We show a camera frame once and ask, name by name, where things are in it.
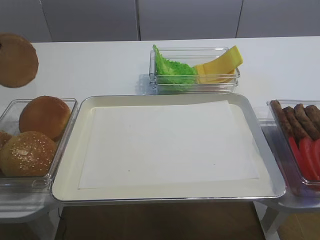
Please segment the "brown bun bottom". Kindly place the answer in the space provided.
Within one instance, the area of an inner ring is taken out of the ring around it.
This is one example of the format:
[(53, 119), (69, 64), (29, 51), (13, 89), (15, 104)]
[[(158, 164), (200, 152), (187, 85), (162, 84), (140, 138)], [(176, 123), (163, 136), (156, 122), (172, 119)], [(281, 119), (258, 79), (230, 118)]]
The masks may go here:
[(36, 49), (25, 38), (13, 33), (0, 34), (0, 84), (20, 88), (37, 75), (39, 60)]

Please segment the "green lettuce leaf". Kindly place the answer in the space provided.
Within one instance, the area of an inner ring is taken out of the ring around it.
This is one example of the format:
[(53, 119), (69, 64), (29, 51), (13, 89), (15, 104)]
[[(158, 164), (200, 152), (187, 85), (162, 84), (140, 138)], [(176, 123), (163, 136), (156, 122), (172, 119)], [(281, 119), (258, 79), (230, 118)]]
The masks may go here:
[(155, 57), (157, 84), (166, 91), (184, 92), (196, 84), (197, 70), (186, 63), (163, 57), (157, 46), (152, 46)]

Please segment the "clear lettuce cheese container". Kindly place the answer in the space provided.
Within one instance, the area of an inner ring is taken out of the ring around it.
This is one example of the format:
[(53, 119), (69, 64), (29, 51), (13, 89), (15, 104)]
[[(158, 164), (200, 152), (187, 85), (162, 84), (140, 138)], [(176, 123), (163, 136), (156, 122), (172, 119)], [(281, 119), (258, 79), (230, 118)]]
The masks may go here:
[[(188, 64), (190, 67), (208, 63), (224, 54), (230, 48), (227, 47), (188, 47), (188, 48), (158, 48), (166, 59)], [(185, 94), (185, 93), (233, 93), (239, 84), (240, 71), (235, 69), (234, 78), (226, 83), (198, 83), (199, 75), (196, 75), (196, 84), (192, 84), (186, 91), (166, 91), (164, 87), (157, 84), (155, 52), (150, 52), (149, 63), (149, 85), (152, 91), (158, 95)]]

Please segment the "white parchment paper sheet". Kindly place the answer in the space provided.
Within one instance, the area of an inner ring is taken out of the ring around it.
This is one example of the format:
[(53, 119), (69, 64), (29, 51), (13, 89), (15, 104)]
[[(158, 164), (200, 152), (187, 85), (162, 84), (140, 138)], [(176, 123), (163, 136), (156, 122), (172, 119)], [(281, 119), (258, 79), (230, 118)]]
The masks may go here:
[(259, 177), (250, 140), (224, 101), (96, 107), (79, 187)]

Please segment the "silver metal baking tray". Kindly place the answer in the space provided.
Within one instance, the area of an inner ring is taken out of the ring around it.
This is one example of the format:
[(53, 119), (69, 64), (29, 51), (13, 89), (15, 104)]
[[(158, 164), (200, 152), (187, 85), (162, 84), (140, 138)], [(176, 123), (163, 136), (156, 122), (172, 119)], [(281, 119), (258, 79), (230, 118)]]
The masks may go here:
[[(162, 185), (80, 188), (93, 124), (99, 107), (171, 106), (227, 101), (239, 130), (250, 140), (258, 178)], [(64, 154), (52, 184), (52, 195), (64, 203), (182, 201), (278, 198), (285, 180), (266, 141), (255, 112), (246, 97), (235, 93), (180, 95), (92, 96), (79, 108)]]

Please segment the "yellow cheese slices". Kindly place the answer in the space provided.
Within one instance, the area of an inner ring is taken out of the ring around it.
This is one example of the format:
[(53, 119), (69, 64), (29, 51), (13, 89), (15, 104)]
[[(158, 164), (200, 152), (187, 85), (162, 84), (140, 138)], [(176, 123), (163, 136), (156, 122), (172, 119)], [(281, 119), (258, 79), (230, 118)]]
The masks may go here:
[(243, 58), (235, 45), (218, 58), (196, 65), (199, 84), (220, 84), (230, 82), (235, 75), (236, 68), (243, 63)]

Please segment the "plain smooth brown bun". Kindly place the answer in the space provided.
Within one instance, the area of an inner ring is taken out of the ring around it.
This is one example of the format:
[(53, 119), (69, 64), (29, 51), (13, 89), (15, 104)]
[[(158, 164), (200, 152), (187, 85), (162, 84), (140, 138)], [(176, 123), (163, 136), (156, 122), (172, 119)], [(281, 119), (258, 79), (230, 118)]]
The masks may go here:
[(19, 116), (21, 133), (36, 131), (58, 141), (71, 115), (68, 105), (53, 96), (39, 96), (30, 101)]

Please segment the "leftmost brown meat patty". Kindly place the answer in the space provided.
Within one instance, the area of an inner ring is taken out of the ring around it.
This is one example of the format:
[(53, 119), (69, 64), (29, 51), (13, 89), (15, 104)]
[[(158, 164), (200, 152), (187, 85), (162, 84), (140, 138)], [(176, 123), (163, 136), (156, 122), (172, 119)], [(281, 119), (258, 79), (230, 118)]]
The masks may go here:
[(293, 137), (293, 130), (292, 127), (286, 117), (285, 112), (283, 111), (281, 104), (279, 103), (278, 100), (271, 100), (270, 101), (270, 105), (274, 111), (274, 113), (277, 116), (277, 119), (280, 123), (280, 126), (282, 128), (282, 130), (284, 131), (284, 134), (289, 138), (289, 137)]

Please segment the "clear plastic bun container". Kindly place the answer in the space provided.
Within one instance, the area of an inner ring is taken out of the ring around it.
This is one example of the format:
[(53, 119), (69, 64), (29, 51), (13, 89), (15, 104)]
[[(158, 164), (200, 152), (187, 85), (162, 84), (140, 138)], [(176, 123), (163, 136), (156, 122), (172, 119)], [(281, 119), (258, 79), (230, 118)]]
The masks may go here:
[[(12, 100), (0, 115), (0, 129), (8, 134), (17, 136), (20, 133), (20, 114), (23, 108), (26, 107), (26, 105), (31, 101), (31, 99)], [(1, 193), (47, 192), (51, 187), (78, 113), (78, 102), (76, 99), (63, 98), (62, 101), (69, 107), (70, 117), (62, 136), (57, 141), (57, 150), (48, 173), (44, 176), (5, 176), (4, 173), (1, 172)]]

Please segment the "clear patty tomato container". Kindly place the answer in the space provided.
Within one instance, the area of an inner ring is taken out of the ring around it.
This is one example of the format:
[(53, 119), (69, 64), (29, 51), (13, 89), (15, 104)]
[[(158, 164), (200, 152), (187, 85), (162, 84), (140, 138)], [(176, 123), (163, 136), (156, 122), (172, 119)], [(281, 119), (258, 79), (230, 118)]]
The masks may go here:
[[(281, 108), (294, 107), (297, 104), (303, 104), (303, 107), (315, 105), (320, 109), (319, 101), (302, 101), (302, 100), (278, 100)], [(281, 171), (284, 174), (285, 180), (289, 185), (291, 191), (297, 196), (318, 198), (320, 196), (320, 180), (310, 181), (305, 179), (297, 165), (295, 156), (290, 147), (289, 137), (287, 137), (278, 121), (277, 115), (270, 104), (267, 102), (269, 114), (272, 117), (272, 127), (270, 132), (265, 135), (268, 139), (271, 149), (277, 157), (277, 161), (281, 166)]]

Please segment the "sesame seed bun top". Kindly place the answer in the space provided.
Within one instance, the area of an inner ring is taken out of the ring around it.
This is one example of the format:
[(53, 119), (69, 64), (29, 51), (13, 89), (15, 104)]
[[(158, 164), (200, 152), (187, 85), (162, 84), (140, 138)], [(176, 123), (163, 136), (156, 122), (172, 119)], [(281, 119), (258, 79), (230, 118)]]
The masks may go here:
[(0, 169), (7, 177), (42, 177), (52, 165), (56, 143), (37, 131), (9, 139), (0, 150)]

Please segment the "leftmost red tomato slice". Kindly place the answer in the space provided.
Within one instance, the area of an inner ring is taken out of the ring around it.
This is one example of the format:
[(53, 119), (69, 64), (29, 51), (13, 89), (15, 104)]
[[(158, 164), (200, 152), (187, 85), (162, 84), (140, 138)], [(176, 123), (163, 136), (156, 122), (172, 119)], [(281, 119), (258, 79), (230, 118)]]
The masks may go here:
[(291, 147), (291, 150), (293, 152), (293, 155), (295, 157), (295, 160), (296, 160), (296, 163), (297, 163), (297, 166), (299, 168), (299, 171), (300, 171), (301, 175), (306, 180), (311, 180), (311, 174), (309, 173), (307, 165), (305, 164), (304, 159), (302, 158), (302, 155), (301, 155), (301, 153), (299, 151), (299, 148), (298, 148), (298, 146), (296, 144), (296, 141), (295, 141), (294, 137), (290, 136), (288, 138), (288, 141), (289, 141), (289, 145)]

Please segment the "red tomato slice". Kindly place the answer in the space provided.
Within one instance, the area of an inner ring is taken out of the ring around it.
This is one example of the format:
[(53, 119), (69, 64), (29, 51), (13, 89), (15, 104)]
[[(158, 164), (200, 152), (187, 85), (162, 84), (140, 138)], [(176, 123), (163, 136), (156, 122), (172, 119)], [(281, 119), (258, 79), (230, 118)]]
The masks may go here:
[(291, 150), (293, 152), (293, 155), (295, 157), (295, 160), (296, 160), (296, 163), (297, 163), (297, 166), (299, 168), (299, 171), (300, 171), (301, 175), (306, 180), (311, 180), (311, 174), (309, 173), (307, 165), (305, 164), (304, 159), (302, 158), (302, 155), (301, 155), (301, 153), (299, 151), (299, 148), (298, 148), (298, 146), (296, 144), (296, 141), (295, 141), (294, 137), (290, 136), (288, 138), (288, 141), (289, 141), (289, 145), (291, 147)]
[(320, 177), (316, 171), (312, 156), (312, 144), (313, 141), (308, 137), (301, 139), (299, 142), (299, 151), (302, 156), (303, 166), (308, 173), (306, 178), (309, 181), (319, 181)]
[(313, 168), (320, 178), (320, 140), (317, 139), (311, 145), (311, 159), (313, 162)]

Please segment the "rightmost brown meat patty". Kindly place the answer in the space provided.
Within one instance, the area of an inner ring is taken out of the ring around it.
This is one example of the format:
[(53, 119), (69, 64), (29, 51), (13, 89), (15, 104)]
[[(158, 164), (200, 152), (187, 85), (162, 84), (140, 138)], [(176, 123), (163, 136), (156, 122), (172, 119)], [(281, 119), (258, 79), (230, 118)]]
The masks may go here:
[(308, 105), (304, 108), (304, 111), (316, 129), (320, 131), (320, 110), (317, 108), (317, 106)]

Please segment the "small bun at left edge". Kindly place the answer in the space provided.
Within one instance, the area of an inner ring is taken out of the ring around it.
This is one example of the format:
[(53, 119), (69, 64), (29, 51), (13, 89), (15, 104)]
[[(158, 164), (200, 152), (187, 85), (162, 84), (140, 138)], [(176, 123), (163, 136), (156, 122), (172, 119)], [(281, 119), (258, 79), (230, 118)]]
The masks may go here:
[(13, 136), (3, 130), (0, 131), (0, 149), (12, 138)]

